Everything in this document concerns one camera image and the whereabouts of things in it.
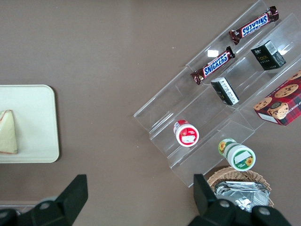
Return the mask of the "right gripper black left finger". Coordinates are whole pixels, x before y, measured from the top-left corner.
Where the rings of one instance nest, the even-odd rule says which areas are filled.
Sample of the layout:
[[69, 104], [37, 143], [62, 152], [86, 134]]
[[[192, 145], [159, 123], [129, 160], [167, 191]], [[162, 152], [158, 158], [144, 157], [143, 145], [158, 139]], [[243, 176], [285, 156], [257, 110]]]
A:
[[2, 226], [72, 226], [88, 200], [87, 176], [77, 175], [54, 200], [38, 203], [26, 213], [0, 211]]

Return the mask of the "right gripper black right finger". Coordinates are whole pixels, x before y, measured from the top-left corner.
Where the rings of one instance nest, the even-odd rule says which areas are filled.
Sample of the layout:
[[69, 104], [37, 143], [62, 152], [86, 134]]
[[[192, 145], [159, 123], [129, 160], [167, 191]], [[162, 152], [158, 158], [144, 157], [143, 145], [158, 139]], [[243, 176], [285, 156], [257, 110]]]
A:
[[202, 174], [194, 175], [194, 200], [199, 212], [190, 226], [290, 226], [277, 209], [255, 206], [252, 212], [240, 209], [232, 202], [217, 199]]

